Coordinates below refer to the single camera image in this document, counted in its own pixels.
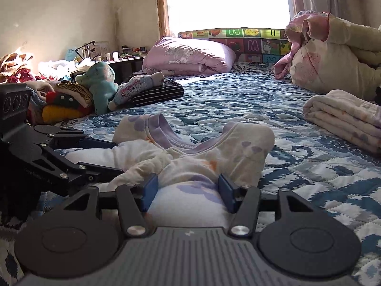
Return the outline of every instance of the bed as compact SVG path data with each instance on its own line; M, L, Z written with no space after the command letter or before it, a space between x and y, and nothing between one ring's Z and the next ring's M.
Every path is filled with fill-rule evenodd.
M273 74L271 64L237 62L227 74L173 77L184 86L183 98L80 118L66 125L94 138L111 140L124 115L161 112L180 137L193 143L217 136L228 121L271 127L276 141L266 159L259 188L265 193L290 188L352 229L362 242L353 276L362 285L380 285L380 159L307 123L302 105L314 94L296 87L289 78L275 80ZM42 194L30 219L61 201L52 193ZM272 214L261 213L257 230L273 220ZM0 223L0 276L10 285L22 277L12 240L24 224L5 216ZM0 278L0 285L7 284Z

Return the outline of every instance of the headboard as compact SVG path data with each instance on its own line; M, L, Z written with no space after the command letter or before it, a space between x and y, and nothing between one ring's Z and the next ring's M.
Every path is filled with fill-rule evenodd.
M267 28L235 28L186 31L179 38L210 40L223 43L237 54L237 61L276 63L287 55L291 43L285 31Z

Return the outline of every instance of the striped fabric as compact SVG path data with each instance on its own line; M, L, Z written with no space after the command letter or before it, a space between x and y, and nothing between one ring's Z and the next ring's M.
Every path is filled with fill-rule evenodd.
M153 87L133 97L125 104L127 108L154 104L184 96L184 88L173 80L164 80L160 87Z

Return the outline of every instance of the black circular cover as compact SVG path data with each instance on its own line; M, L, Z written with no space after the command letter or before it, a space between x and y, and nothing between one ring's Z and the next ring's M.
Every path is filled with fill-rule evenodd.
M349 228L325 213L295 212L266 226L258 248L291 275L329 278L353 268L361 244Z
M25 227L16 237L15 254L38 276L73 278L101 268L118 244L112 225L90 214L61 210Z

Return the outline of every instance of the pillowcase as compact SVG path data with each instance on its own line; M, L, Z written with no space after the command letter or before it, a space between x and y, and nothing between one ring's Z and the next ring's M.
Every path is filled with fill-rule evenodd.
M235 52L218 42L165 36L144 58L143 70L169 70L175 75L213 75L229 72L235 59Z

